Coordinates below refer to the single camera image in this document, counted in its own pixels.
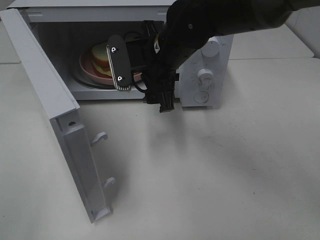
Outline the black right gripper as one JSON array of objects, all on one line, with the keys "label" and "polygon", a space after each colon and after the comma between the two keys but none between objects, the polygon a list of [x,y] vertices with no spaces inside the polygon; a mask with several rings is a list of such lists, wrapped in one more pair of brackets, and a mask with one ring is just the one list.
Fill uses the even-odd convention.
[{"label": "black right gripper", "polygon": [[180,38],[156,37],[160,31],[153,20],[142,22],[142,38],[126,41],[126,73],[144,74],[147,104],[159,104],[159,112],[174,107],[175,81],[170,77],[180,66]]}]

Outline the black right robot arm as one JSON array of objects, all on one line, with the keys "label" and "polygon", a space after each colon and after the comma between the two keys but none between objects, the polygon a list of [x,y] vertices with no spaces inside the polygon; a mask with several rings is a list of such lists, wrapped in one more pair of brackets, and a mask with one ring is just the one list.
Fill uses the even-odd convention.
[{"label": "black right robot arm", "polygon": [[299,0],[176,0],[161,28],[145,20],[140,38],[127,42],[141,51],[133,69],[146,88],[137,90],[161,113],[172,111],[177,69],[209,38],[278,28],[302,7]]}]

